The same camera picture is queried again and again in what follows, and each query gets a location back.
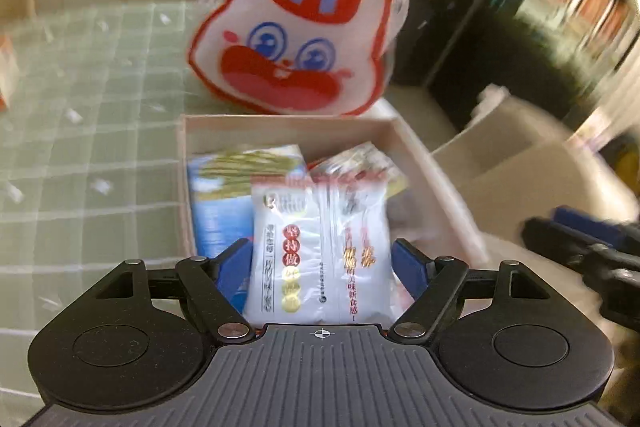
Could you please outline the blue seaweed snack packet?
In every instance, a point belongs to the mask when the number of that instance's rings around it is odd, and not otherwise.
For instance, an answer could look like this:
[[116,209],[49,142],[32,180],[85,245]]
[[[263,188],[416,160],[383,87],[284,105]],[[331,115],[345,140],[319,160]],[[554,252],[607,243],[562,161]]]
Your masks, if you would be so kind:
[[198,254],[215,258],[238,239],[253,236],[252,179],[307,173],[296,145],[223,150],[186,164],[193,235]]

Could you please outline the white red snack packet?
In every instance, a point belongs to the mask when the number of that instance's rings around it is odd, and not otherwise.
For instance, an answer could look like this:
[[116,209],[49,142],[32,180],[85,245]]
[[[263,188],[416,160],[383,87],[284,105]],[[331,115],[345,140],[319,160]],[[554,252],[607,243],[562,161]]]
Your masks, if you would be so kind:
[[387,181],[262,176],[252,182],[250,324],[390,325],[393,270]]

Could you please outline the yellow snack packet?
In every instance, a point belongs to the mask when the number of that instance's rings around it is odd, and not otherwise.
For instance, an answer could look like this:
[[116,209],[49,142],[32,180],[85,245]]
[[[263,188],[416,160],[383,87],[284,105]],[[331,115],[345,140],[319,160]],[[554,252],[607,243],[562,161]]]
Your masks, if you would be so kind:
[[386,196],[394,197],[407,190],[409,181],[396,164],[371,142],[361,143],[334,156],[308,165],[313,176],[352,176],[361,179],[378,172],[387,181]]

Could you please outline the green grid tablecloth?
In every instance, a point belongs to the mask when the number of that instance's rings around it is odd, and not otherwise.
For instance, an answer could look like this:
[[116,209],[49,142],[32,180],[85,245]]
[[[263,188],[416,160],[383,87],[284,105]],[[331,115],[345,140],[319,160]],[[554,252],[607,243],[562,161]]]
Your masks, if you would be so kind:
[[134,2],[2,27],[20,70],[1,116],[3,425],[41,407],[39,329],[122,260],[180,258],[177,124],[227,110],[186,66],[203,13]]

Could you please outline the rabbit face snack bag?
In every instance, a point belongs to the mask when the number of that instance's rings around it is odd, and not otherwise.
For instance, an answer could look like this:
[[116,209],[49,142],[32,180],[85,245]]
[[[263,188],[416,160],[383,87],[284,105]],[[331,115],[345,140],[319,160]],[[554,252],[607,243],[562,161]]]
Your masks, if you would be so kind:
[[409,0],[204,0],[186,59],[216,95],[280,115],[352,116],[384,93]]

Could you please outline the orange tissue box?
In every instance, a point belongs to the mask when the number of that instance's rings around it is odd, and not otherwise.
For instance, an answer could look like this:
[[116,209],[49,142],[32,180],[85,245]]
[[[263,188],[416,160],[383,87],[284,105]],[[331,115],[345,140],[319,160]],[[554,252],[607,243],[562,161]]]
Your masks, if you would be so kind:
[[2,112],[10,107],[15,93],[20,70],[17,66],[14,46],[7,36],[0,38],[0,109]]

